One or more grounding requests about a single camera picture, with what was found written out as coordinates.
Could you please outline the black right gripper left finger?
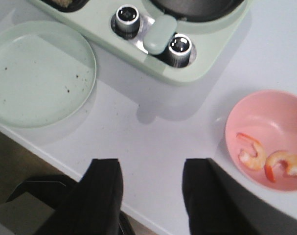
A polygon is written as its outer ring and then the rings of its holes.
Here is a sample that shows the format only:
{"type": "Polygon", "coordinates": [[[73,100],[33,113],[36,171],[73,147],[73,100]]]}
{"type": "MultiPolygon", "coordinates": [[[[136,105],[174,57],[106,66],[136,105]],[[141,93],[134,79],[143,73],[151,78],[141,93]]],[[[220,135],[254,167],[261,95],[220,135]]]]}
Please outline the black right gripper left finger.
{"type": "Polygon", "coordinates": [[[88,170],[37,235],[116,235],[123,195],[117,159],[92,160],[88,170]]]}

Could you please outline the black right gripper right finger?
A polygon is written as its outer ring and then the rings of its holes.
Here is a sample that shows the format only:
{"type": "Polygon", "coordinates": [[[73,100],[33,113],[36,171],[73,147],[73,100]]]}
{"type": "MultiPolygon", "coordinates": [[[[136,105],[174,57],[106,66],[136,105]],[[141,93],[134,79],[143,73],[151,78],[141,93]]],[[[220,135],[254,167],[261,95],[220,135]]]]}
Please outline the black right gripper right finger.
{"type": "Polygon", "coordinates": [[[191,235],[257,235],[214,172],[211,159],[187,159],[183,199],[191,235]]]}

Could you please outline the black robot base below table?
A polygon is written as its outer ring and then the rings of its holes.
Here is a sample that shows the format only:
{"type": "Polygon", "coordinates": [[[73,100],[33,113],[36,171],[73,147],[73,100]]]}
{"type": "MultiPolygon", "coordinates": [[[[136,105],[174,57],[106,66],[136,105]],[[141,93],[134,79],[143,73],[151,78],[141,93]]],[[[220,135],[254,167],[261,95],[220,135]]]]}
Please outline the black robot base below table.
{"type": "MultiPolygon", "coordinates": [[[[74,180],[63,175],[33,177],[20,183],[9,196],[8,201],[28,192],[56,211],[77,184],[74,180]]],[[[135,233],[126,215],[121,211],[118,225],[118,235],[133,235],[135,233]]]]}

